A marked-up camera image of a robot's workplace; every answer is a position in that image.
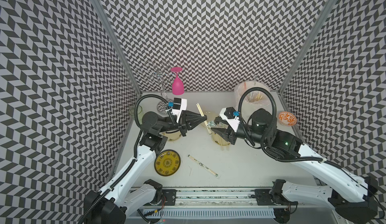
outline cable tie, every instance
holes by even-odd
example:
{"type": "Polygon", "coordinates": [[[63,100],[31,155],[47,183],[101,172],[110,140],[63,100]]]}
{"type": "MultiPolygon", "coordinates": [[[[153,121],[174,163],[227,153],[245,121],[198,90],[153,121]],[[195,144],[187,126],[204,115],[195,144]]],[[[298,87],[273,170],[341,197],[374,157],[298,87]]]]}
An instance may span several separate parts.
{"type": "Polygon", "coordinates": [[[324,162],[326,162],[327,161],[327,159],[326,158],[322,158],[323,160],[322,161],[319,161],[319,163],[321,163],[321,164],[323,164],[324,162]]]}

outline chopstick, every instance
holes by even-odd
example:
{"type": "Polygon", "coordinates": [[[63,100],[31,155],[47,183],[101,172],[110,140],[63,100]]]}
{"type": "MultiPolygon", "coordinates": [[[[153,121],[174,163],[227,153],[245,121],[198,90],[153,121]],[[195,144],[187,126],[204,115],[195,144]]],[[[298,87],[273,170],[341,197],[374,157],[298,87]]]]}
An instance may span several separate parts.
{"type": "Polygon", "coordinates": [[[217,178],[219,177],[219,175],[214,172],[213,170],[209,169],[208,167],[206,167],[203,163],[201,163],[200,161],[198,161],[197,159],[195,159],[192,155],[188,154],[188,157],[191,158],[193,161],[195,161],[196,163],[198,163],[201,167],[207,169],[210,173],[212,173],[214,176],[216,176],[217,178]]]}
{"type": "Polygon", "coordinates": [[[263,95],[260,95],[260,91],[258,95],[255,97],[255,101],[260,101],[263,98],[263,95]]]}
{"type": "MultiPolygon", "coordinates": [[[[202,112],[202,109],[201,109],[200,105],[197,103],[196,106],[197,106],[197,108],[198,108],[198,111],[199,111],[200,114],[201,114],[201,117],[203,117],[203,116],[204,116],[204,113],[202,112]]],[[[209,133],[209,134],[212,134],[211,130],[210,130],[209,127],[208,127],[208,122],[207,122],[206,120],[204,121],[204,124],[205,124],[205,126],[206,126],[206,129],[208,130],[208,133],[209,133]]]]}

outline white table surface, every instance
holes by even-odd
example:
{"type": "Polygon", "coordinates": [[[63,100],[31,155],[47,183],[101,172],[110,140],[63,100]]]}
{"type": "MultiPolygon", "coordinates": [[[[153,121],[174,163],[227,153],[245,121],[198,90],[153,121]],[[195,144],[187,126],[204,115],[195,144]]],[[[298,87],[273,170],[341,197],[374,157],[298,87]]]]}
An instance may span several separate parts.
{"type": "MultiPolygon", "coordinates": [[[[271,94],[275,98],[277,112],[283,111],[277,93],[272,92],[271,94]]],[[[220,112],[224,107],[235,106],[233,92],[193,92],[184,93],[181,96],[168,93],[167,95],[171,99],[174,97],[187,99],[187,110],[197,113],[196,103],[199,103],[201,108],[205,107],[216,112],[220,112]]],[[[147,98],[140,105],[145,112],[157,112],[158,102],[156,98],[147,98]]],[[[283,126],[280,123],[277,124],[277,128],[294,134],[291,127],[283,126]]],[[[118,160],[118,170],[133,155],[133,146],[138,133],[139,128],[133,122],[123,146],[122,155],[118,160]]],[[[180,137],[174,142],[168,141],[164,147],[164,150],[167,149],[176,151],[181,157],[181,166],[177,172],[169,177],[163,177],[157,174],[154,165],[150,164],[133,187],[140,187],[148,179],[164,187],[271,187],[272,182],[276,179],[303,185],[316,185],[310,173],[293,164],[275,161],[266,156],[261,149],[249,147],[242,139],[237,139],[235,145],[229,146],[229,150],[226,147],[221,150],[221,147],[211,140],[207,130],[201,126],[188,131],[186,137],[180,137]],[[220,177],[216,178],[199,166],[187,156],[188,154],[219,174],[220,177]]]]}

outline mounting plate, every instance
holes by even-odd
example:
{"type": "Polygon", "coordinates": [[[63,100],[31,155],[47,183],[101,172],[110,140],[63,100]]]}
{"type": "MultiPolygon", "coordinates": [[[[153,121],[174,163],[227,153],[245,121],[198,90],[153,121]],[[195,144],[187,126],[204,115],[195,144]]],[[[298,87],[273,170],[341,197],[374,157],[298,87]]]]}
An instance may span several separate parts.
{"type": "Polygon", "coordinates": [[[256,189],[255,190],[255,196],[256,201],[258,202],[258,205],[272,205],[273,202],[271,201],[271,195],[269,194],[269,191],[271,189],[256,189]]]}
{"type": "Polygon", "coordinates": [[[176,193],[177,190],[174,189],[162,190],[162,196],[166,197],[165,205],[175,205],[176,193]]]}

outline vent grille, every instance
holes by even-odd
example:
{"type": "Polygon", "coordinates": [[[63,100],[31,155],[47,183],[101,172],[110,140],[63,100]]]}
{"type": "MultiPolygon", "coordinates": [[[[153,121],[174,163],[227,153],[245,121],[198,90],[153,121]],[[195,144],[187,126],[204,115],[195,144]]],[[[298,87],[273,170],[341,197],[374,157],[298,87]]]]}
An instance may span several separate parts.
{"type": "MultiPolygon", "coordinates": [[[[152,210],[145,210],[144,213],[151,212],[152,210]]],[[[147,218],[159,218],[160,212],[154,213],[147,218]]],[[[162,218],[192,218],[192,219],[229,219],[229,218],[274,218],[272,208],[259,208],[259,209],[213,209],[213,208],[184,208],[183,210],[165,210],[163,211],[162,218]]]]}

